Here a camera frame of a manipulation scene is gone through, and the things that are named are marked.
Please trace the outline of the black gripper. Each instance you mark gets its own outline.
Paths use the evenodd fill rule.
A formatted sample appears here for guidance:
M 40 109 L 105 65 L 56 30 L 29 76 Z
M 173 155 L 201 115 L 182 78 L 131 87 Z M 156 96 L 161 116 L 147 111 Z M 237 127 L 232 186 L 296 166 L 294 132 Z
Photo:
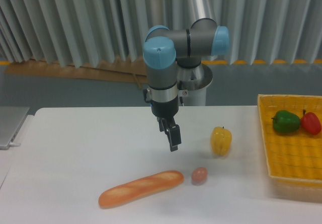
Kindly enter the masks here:
M 168 102 L 157 102 L 151 100 L 151 111 L 154 116 L 175 116 L 179 110 L 178 97 L 175 97 Z M 182 143 L 180 127 L 175 123 L 174 118 L 172 119 L 162 119 L 157 117 L 159 131 L 165 132 L 169 145 L 170 151 L 174 152 L 178 150 L 178 145 Z

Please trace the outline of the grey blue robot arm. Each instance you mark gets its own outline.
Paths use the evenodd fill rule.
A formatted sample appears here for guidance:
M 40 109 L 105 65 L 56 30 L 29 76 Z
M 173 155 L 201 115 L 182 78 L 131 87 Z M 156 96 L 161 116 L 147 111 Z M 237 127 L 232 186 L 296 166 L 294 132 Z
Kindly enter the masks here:
M 144 100 L 167 136 L 170 150 L 176 151 L 181 134 L 174 116 L 181 105 L 205 104 L 213 75 L 201 59 L 227 54 L 229 31 L 217 24 L 211 0 L 187 0 L 190 25 L 182 30 L 164 25 L 165 0 L 145 1 L 149 31 L 142 47 L 148 84 Z

